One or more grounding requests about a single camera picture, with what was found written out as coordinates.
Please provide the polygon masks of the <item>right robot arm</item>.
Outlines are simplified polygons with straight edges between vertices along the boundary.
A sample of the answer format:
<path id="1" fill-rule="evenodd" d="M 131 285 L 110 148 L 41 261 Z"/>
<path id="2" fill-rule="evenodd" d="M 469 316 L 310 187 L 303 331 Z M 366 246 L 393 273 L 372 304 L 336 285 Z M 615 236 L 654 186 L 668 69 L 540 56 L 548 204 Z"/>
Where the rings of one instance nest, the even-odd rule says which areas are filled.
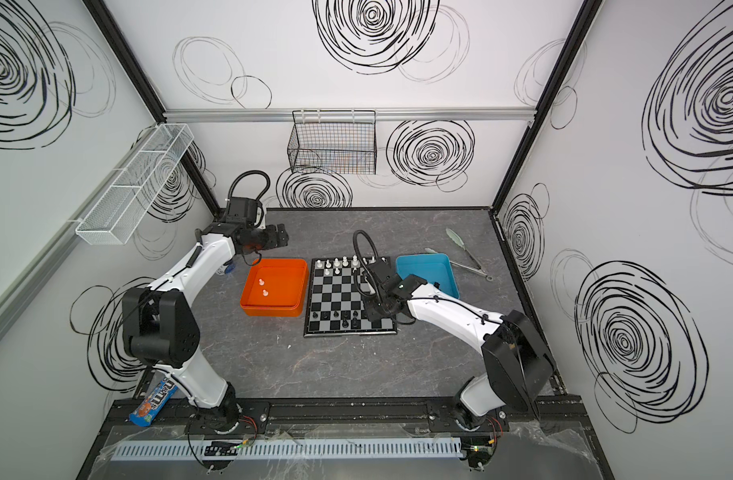
<path id="1" fill-rule="evenodd" d="M 434 325 L 478 351 L 485 373 L 455 396 L 456 422 L 468 430 L 507 408 L 540 417 L 537 398 L 554 375 L 556 360 L 536 324 L 524 313 L 487 311 L 450 296 L 416 275 L 402 277 L 383 260 L 362 266 L 369 284 L 368 318 L 400 313 Z"/>

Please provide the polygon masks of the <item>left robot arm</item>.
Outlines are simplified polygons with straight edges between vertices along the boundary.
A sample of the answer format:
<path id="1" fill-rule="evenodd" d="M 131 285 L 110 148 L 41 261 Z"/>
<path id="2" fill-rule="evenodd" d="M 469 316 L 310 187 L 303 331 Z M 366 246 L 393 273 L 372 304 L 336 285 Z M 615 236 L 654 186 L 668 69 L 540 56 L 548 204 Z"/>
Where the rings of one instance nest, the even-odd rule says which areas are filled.
<path id="1" fill-rule="evenodd" d="M 286 244 L 286 228 L 266 225 L 262 202 L 231 197 L 221 218 L 196 230 L 196 244 L 174 267 L 122 298 L 124 353 L 174 381 L 190 405 L 218 421 L 220 432 L 238 426 L 240 405 L 232 384 L 214 371 L 200 349 L 192 304 L 212 276 L 236 256 Z"/>

